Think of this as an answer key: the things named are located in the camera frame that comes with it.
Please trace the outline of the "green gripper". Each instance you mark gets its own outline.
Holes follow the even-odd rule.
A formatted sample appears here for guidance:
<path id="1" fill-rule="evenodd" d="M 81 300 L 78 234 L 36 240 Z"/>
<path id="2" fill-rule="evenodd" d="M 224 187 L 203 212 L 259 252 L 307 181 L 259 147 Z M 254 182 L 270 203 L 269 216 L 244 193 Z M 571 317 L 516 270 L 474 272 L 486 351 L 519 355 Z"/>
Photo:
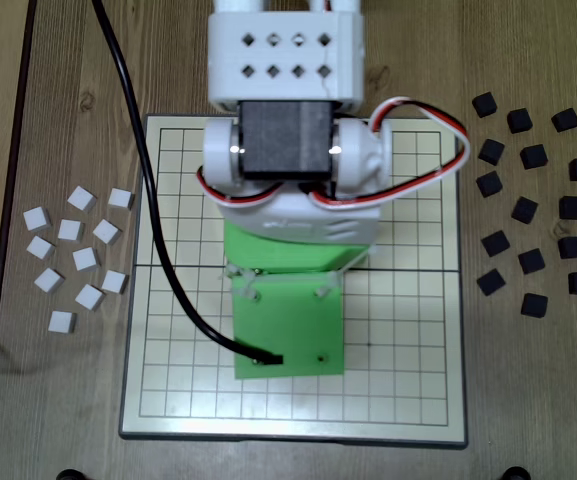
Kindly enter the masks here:
<path id="1" fill-rule="evenodd" d="M 271 274 L 339 270 L 368 250 L 367 245 L 291 243 L 253 235 L 224 222 L 224 254 L 229 264 Z"/>

